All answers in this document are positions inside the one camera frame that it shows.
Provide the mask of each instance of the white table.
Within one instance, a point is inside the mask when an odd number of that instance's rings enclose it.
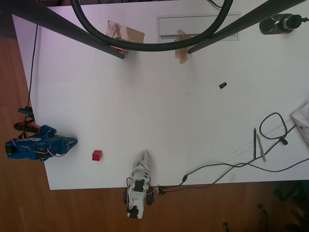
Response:
[[[231,12],[244,15],[263,2],[236,0]],[[71,7],[52,10],[81,27]],[[218,13],[206,0],[87,5],[83,10],[100,31],[113,20],[145,32],[145,43],[156,43],[158,15]],[[288,12],[308,16],[309,2]],[[35,25],[18,17],[14,23],[29,85]],[[267,115],[279,112],[288,120],[309,100],[308,38],[309,23],[272,36],[260,34],[255,25],[241,32],[240,41],[218,42],[181,65],[174,51],[132,52],[121,60],[40,28],[31,93],[36,123],[78,139],[64,157],[44,163],[50,189],[124,187],[144,149],[151,154],[154,186],[176,185],[196,167],[226,162],[253,140],[254,127]],[[227,86],[219,89],[223,82]],[[265,131],[280,124],[270,121]],[[255,164],[277,170],[309,157],[297,129],[286,139],[289,144],[276,146],[267,163]],[[272,143],[263,140],[265,149]],[[95,149],[103,151],[99,162],[91,159]],[[247,149],[237,162],[252,158]],[[308,165],[282,173],[234,169],[220,183],[308,179]],[[200,170],[186,184],[211,183],[227,169]]]

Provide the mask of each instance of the blue robot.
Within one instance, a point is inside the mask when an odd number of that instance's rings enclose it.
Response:
[[[37,133],[25,139],[11,139],[5,144],[8,158],[45,161],[50,157],[64,156],[77,139],[55,135],[56,130],[47,125],[41,126]]]

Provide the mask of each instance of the black pen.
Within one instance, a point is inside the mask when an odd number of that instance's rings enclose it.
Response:
[[[253,159],[256,160],[256,128],[253,131]]]

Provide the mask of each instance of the black cap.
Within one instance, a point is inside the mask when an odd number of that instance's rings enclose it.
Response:
[[[301,25],[302,22],[305,22],[303,21],[303,18],[299,14],[296,14],[291,16],[286,24],[290,29],[296,29]]]

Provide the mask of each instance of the red block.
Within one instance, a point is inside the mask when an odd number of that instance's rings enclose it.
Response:
[[[102,151],[100,151],[100,150],[95,150],[92,153],[92,160],[93,161],[100,161],[101,157],[102,157]]]

